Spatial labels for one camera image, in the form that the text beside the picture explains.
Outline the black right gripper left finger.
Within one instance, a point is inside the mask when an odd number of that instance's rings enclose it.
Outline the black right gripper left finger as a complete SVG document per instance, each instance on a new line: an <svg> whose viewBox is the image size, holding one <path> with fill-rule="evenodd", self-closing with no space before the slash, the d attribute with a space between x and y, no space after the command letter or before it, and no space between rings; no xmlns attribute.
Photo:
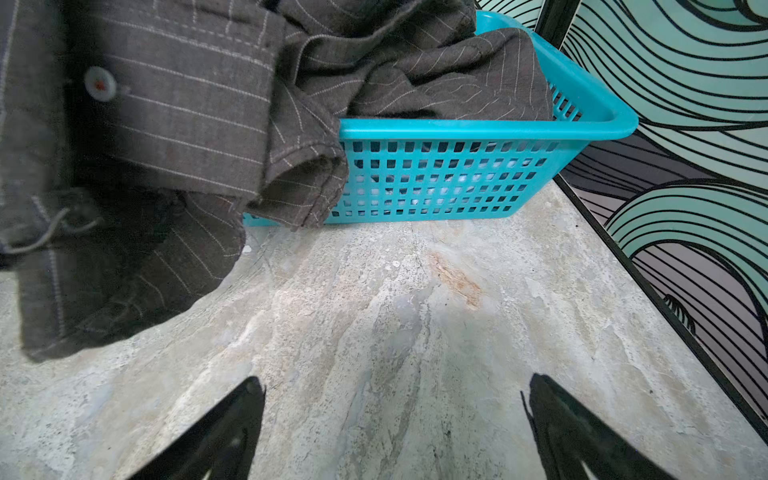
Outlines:
<svg viewBox="0 0 768 480"><path fill-rule="evenodd" d="M256 376L243 380L134 479L246 479L266 403Z"/></svg>

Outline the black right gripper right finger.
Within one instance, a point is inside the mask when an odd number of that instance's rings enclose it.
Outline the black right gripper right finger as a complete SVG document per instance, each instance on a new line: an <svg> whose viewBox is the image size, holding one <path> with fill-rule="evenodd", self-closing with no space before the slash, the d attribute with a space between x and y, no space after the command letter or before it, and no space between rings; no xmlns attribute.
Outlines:
<svg viewBox="0 0 768 480"><path fill-rule="evenodd" d="M548 375L535 373L522 395L548 479L670 479Z"/></svg>

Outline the dark grey pinstripe shirt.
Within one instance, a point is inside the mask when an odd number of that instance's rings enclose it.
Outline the dark grey pinstripe shirt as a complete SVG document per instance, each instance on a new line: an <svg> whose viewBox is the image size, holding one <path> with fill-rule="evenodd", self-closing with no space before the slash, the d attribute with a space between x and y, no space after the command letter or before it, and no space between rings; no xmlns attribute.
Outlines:
<svg viewBox="0 0 768 480"><path fill-rule="evenodd" d="M317 227L344 118L549 121L530 37L471 1L5 1L1 263L42 362L230 273L251 212Z"/></svg>

